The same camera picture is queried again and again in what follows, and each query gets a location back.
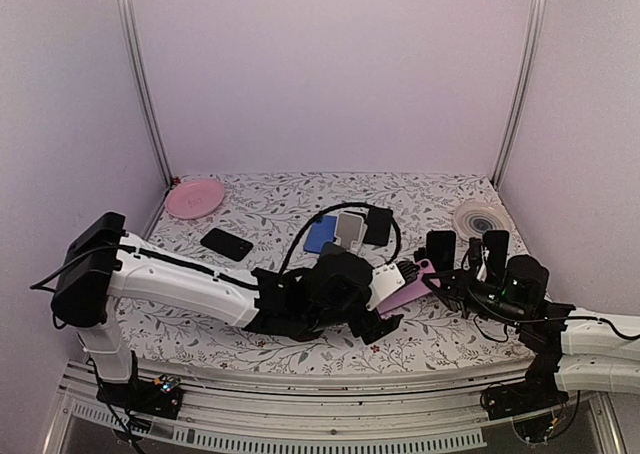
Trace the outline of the black phone blue case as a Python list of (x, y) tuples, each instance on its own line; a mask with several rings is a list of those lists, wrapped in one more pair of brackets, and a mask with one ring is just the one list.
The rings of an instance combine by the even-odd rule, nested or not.
[(483, 246), (488, 250), (485, 265), (486, 281), (500, 284), (505, 275), (510, 233), (506, 230), (488, 230), (482, 237)]

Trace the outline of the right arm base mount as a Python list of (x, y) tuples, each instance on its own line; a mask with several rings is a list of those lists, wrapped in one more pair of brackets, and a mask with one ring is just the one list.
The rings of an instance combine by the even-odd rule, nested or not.
[(570, 397), (554, 384), (527, 379), (492, 383), (480, 394), (480, 406), (490, 420), (508, 419), (515, 435), (529, 445), (557, 437)]

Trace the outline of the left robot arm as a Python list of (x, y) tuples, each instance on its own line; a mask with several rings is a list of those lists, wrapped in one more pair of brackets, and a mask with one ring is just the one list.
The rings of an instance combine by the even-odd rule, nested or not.
[(111, 393), (138, 408), (149, 389), (134, 375), (136, 356), (115, 320), (121, 298), (214, 318), (242, 332), (244, 343), (251, 335), (299, 342), (296, 353), (282, 356), (278, 347), (266, 347), (250, 363), (259, 372), (290, 373), (328, 327), (345, 325), (366, 345), (395, 331), (400, 316), (384, 318), (377, 308), (415, 277), (408, 263), (374, 268), (344, 250), (285, 273), (219, 268), (147, 243), (125, 230), (122, 215), (109, 212), (69, 246), (57, 271), (32, 288), (51, 293), (55, 326), (75, 328)]

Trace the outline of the black phone teal edge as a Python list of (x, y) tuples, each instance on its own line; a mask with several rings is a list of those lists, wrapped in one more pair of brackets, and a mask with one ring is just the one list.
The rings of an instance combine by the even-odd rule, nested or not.
[(384, 247), (389, 242), (393, 211), (388, 208), (371, 207), (365, 224), (367, 226), (363, 243), (376, 247)]

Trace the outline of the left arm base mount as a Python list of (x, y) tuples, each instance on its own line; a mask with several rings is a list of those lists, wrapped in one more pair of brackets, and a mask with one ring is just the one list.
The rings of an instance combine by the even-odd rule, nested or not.
[(143, 414), (163, 419), (178, 418), (184, 391), (177, 378), (161, 375), (143, 380), (134, 373), (124, 384), (108, 383), (100, 377), (97, 400), (129, 414)]

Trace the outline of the white grey phone stand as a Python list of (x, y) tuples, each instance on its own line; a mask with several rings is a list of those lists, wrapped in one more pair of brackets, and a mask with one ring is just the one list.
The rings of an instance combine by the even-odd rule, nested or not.
[(364, 212), (342, 212), (337, 215), (334, 243), (352, 254), (358, 254), (366, 231), (366, 214)]

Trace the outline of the pink phone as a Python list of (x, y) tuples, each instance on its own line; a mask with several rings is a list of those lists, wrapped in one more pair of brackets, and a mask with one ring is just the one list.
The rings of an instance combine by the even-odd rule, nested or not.
[(431, 261), (428, 259), (420, 260), (417, 262), (417, 266), (417, 279), (393, 293), (376, 307), (381, 315), (387, 315), (391, 311), (427, 296), (432, 292), (432, 290), (422, 282), (423, 275), (433, 274), (435, 272)]

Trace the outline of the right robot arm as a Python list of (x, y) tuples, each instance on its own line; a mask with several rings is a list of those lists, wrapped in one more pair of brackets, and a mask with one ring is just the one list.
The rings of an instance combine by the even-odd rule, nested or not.
[(560, 404), (572, 391), (639, 391), (639, 319), (546, 299), (548, 270), (529, 255), (510, 258), (498, 284), (487, 262), (429, 273), (422, 282), (449, 310), (513, 329), (534, 359), (523, 380), (482, 395), (495, 415)]

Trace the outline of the black phone front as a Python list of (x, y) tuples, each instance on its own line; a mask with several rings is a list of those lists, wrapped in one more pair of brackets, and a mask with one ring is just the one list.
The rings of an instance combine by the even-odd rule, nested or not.
[(452, 230), (431, 230), (426, 235), (425, 252), (437, 273), (454, 269), (456, 233)]

